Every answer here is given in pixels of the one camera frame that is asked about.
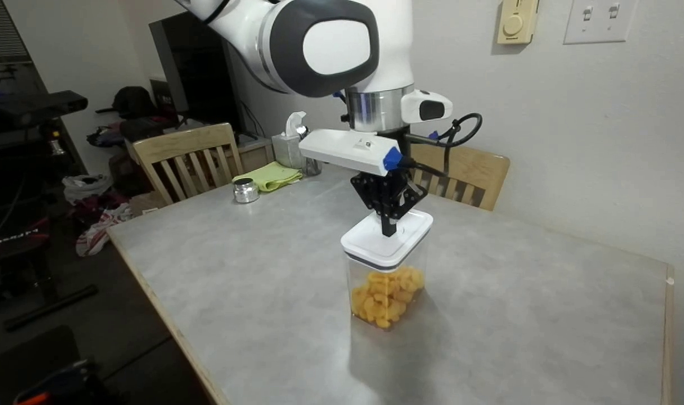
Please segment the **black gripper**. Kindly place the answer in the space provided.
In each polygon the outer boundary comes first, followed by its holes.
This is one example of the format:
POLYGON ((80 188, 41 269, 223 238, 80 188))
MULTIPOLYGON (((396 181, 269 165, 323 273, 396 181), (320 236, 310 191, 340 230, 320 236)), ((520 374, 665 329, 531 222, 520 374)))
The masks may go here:
POLYGON ((361 203, 380 214, 382 236, 396 235, 393 214, 407 214, 427 191, 411 181, 415 163, 400 154, 398 165, 386 175, 358 174, 350 178, 361 203))

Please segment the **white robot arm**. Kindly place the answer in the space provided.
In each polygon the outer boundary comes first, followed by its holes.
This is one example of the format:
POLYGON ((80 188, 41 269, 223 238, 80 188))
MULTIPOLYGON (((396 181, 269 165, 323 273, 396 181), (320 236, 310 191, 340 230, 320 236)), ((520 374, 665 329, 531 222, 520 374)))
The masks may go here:
POLYGON ((424 89, 411 74, 411 0, 176 0, 227 40, 251 76, 275 93, 340 93, 350 124, 310 131, 305 157, 349 166, 350 185, 385 236, 423 199, 407 186, 411 124, 424 89))

